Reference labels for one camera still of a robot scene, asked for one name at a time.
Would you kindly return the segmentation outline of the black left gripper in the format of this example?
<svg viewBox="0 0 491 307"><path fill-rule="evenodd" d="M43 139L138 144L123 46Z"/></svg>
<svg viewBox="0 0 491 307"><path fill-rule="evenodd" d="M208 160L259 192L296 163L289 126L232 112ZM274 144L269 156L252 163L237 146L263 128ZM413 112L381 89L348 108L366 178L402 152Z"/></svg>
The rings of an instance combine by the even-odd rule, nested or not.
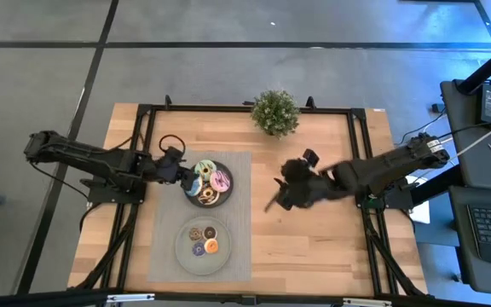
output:
<svg viewBox="0 0 491 307"><path fill-rule="evenodd" d="M168 148L165 154L155 161L156 177L159 182L181 181L183 190L188 191L193 187L196 174L181 167L183 152L177 148Z"/></svg>

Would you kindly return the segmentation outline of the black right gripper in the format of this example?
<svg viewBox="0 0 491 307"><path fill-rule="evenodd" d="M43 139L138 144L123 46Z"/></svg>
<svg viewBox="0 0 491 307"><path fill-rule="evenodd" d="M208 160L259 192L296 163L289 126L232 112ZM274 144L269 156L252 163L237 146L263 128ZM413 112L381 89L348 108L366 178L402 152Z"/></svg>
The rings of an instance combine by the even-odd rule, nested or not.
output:
<svg viewBox="0 0 491 307"><path fill-rule="evenodd" d="M307 209L317 201L339 198L339 190L332 180L313 172L303 159L289 159L281 167L281 175L284 181L274 179L280 190L264 207L264 212L268 212L275 204L284 209L292 209L294 206Z"/></svg>

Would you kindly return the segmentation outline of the large blue donut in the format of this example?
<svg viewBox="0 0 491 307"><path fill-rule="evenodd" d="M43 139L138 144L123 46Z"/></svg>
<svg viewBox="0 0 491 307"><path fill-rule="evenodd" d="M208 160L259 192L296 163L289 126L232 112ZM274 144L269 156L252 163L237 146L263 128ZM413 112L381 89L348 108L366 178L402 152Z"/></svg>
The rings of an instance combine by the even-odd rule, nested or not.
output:
<svg viewBox="0 0 491 307"><path fill-rule="evenodd" d="M203 188L203 185L204 185L204 182L203 182L202 176L197 175L193 181L191 188L189 190L186 190L185 194L188 197L197 196L200 193L201 189Z"/></svg>

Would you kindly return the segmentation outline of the large mint green donut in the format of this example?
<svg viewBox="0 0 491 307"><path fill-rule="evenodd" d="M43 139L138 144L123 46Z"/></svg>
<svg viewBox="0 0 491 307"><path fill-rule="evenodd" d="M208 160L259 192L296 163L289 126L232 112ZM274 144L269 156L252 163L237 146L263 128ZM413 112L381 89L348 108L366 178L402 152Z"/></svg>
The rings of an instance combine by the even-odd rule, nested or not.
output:
<svg viewBox="0 0 491 307"><path fill-rule="evenodd" d="M217 165L209 159L202 159L195 167L194 172L198 174L204 182L211 179L211 174L217 171Z"/></svg>

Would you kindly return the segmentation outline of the large pink donut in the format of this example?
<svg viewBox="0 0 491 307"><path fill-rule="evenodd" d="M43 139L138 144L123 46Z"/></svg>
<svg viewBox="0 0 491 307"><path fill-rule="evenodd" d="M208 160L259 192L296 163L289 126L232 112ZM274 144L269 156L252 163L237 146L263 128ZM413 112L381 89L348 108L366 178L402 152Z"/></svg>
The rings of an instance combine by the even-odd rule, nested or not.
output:
<svg viewBox="0 0 491 307"><path fill-rule="evenodd" d="M214 171L210 176L210 185L218 193L224 193L230 188L231 179L225 171Z"/></svg>

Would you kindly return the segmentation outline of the grey woven placemat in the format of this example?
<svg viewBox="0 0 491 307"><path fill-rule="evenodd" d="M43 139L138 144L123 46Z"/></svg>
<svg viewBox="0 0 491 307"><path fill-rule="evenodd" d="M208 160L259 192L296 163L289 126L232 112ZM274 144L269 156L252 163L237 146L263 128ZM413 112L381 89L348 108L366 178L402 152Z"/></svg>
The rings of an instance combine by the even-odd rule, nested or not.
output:
<svg viewBox="0 0 491 307"><path fill-rule="evenodd" d="M154 197L154 222L149 256L149 282L239 282L251 279L251 154L249 152L204 151L186 153L186 166L202 159L226 165L233 176L234 188L221 206L202 208L193 205L179 184L151 184ZM176 235L196 217L214 217L229 230L232 250L228 261L211 275L188 273L177 261Z"/></svg>

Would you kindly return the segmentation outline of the dark grey round plate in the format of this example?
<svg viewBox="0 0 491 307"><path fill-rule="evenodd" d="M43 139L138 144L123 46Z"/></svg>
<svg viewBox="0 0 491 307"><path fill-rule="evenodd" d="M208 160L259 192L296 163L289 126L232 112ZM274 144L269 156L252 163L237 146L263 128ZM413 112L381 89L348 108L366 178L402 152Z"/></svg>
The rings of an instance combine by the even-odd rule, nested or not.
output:
<svg viewBox="0 0 491 307"><path fill-rule="evenodd" d="M218 171L225 171L225 172L228 174L228 176L229 176L229 177L230 177L230 179L231 179L231 185L230 185L230 188L228 189L228 191L226 191L226 192L224 192L224 193L220 193L220 198L219 198L219 200L217 201L217 203L216 203L215 205L212 205L212 206L202 206L202 205L201 205L201 204L198 202L198 200L197 200L197 196L198 196L198 195L197 195L197 196L194 196L194 197L188 197L188 196L185 194L185 192L184 192L184 194L185 194L185 196L187 197L187 199L188 199L188 200L189 200L189 201L190 201L190 202L191 202L193 205L195 205L195 206L202 207L202 208L212 208L212 207L221 206L222 204L224 204L224 203L225 203L225 202L226 202L226 201L229 199L230 195L232 194L232 191L233 191L233 188L234 188L234 179L233 179L233 176L232 176L232 173L231 173L230 169L229 169L229 168L228 168L226 165L224 165L224 164L222 164L222 163L220 163L220 162L218 162L218 161L214 161L214 160L212 160L212 161L213 161L213 162L214 162L214 163L217 165L217 170L218 170ZM209 180L208 182L204 182L203 188L207 188L207 187L211 187L211 185L210 185L210 180Z"/></svg>

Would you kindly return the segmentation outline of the small green potted plant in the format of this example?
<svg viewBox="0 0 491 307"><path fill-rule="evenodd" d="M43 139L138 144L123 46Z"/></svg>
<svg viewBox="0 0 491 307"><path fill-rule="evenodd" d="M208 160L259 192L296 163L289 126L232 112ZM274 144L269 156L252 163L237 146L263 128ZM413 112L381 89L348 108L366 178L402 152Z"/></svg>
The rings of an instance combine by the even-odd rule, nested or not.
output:
<svg viewBox="0 0 491 307"><path fill-rule="evenodd" d="M254 98L251 119L269 136L281 139L296 131L300 108L285 90L265 90Z"/></svg>

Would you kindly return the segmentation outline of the light grey round plate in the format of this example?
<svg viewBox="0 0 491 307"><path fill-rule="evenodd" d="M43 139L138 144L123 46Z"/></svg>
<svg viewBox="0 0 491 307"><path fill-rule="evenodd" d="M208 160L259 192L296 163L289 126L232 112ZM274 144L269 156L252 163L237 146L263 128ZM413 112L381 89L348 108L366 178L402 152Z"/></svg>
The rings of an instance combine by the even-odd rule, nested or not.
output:
<svg viewBox="0 0 491 307"><path fill-rule="evenodd" d="M217 253L205 253L202 257L195 257L192 253L194 243L203 242L206 239L191 241L188 232L191 228L196 227L204 231L208 226L217 229L219 249ZM227 227L214 217L196 217L186 222L178 231L175 241L175 254L178 263L193 275L211 275L221 269L228 261L232 250L232 241Z"/></svg>

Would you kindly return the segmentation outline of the white paper sheet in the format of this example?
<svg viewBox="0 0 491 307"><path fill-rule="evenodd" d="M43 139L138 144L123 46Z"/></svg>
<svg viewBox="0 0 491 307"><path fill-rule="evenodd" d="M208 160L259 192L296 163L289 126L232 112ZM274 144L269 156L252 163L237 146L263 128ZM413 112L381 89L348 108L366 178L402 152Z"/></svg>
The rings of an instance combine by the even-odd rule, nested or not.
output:
<svg viewBox="0 0 491 307"><path fill-rule="evenodd" d="M423 177L406 176L408 183L423 184L426 179ZM430 223L430 205L429 201L424 201L420 205L415 206L409 211L409 217L416 223L429 224Z"/></svg>

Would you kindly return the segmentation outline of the black metal rig beam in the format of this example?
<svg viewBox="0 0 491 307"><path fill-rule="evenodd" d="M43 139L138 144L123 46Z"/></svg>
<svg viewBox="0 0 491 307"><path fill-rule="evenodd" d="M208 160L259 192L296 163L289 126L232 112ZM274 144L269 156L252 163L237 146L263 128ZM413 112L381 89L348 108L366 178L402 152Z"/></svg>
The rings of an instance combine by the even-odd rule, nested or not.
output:
<svg viewBox="0 0 491 307"><path fill-rule="evenodd" d="M0 307L84 307L106 304L110 294L123 294L118 288L104 289L71 289L61 292L27 293L0 296ZM221 294L221 293L172 293L158 292L155 300L147 301L185 301L235 303L245 306L260 304L330 304L342 306L343 298L360 298L351 296L302 296L302 295L268 295L268 294ZM467 303L438 299L431 296L402 296L379 294L365 297L387 300L392 307L491 307L491 304Z"/></svg>

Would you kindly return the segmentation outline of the dark grey side desk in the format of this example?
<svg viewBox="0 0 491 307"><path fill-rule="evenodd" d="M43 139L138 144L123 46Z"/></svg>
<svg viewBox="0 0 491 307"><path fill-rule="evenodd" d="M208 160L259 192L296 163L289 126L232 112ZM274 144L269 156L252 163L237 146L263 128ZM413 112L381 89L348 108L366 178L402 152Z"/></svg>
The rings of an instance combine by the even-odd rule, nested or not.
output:
<svg viewBox="0 0 491 307"><path fill-rule="evenodd" d="M441 83L442 99L458 157L461 181L449 187L449 197L459 237L460 269L464 282L481 293L491 293L491 263L482 260L467 211L468 205L491 205L490 126L479 122L479 95L465 96L455 83Z"/></svg>

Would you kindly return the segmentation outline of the black diagonal pole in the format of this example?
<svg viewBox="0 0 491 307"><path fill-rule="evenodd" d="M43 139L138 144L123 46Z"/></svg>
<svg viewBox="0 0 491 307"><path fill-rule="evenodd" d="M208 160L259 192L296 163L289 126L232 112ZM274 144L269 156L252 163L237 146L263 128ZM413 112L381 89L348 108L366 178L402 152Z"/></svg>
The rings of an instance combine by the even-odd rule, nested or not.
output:
<svg viewBox="0 0 491 307"><path fill-rule="evenodd" d="M472 75L459 83L456 88L463 95L472 94L480 85L491 77L491 58L480 66Z"/></svg>

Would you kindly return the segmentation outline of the black aluminium table frame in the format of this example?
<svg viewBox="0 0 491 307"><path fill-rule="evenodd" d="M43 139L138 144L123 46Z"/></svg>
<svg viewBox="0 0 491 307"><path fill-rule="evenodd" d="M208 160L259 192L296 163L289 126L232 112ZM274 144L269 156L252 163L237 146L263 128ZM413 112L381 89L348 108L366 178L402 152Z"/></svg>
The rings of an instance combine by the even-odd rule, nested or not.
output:
<svg viewBox="0 0 491 307"><path fill-rule="evenodd" d="M260 131L248 106L171 105L159 107L153 134L172 134L191 151L251 154L251 279L238 282L151 282L147 278L159 185L151 185L139 207L126 268L114 263L111 285L158 298L242 304L278 302L310 304L316 298L371 298L371 267L378 268L380 289L390 288L390 272L381 257L369 258L362 215L353 198L324 201L309 210L266 208L278 186L281 165L315 150L322 165L393 147L383 109L305 108L297 131L275 139Z"/></svg>

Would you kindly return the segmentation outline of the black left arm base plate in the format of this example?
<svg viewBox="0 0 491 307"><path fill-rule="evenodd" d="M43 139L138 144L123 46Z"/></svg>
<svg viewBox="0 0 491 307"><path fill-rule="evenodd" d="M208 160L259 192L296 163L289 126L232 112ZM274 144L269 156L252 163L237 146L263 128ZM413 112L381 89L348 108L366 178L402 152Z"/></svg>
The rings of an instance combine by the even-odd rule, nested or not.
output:
<svg viewBox="0 0 491 307"><path fill-rule="evenodd" d="M110 171L91 175L92 179L80 180L90 190L90 202L134 204L145 199L147 184L137 175Z"/></svg>

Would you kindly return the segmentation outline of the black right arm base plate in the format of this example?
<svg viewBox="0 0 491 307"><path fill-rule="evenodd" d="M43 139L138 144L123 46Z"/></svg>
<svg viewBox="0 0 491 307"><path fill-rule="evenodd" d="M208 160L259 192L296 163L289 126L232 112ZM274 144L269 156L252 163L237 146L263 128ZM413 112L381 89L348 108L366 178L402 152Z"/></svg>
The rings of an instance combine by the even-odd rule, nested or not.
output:
<svg viewBox="0 0 491 307"><path fill-rule="evenodd" d="M409 183L402 178L383 189L379 194L358 192L355 194L356 205L366 209L412 209L414 207L411 191L419 184Z"/></svg>

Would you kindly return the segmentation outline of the silver metal bracket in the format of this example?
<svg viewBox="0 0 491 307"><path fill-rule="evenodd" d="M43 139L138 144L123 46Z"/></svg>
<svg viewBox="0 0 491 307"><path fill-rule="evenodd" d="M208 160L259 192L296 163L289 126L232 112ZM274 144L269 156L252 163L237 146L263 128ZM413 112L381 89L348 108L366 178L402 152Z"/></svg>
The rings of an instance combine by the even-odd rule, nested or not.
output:
<svg viewBox="0 0 491 307"><path fill-rule="evenodd" d="M110 294L107 296L107 304L121 304L128 302L141 302L155 300L154 293L123 293Z"/></svg>
<svg viewBox="0 0 491 307"><path fill-rule="evenodd" d="M342 307L392 307L392 303L370 298L343 298Z"/></svg>

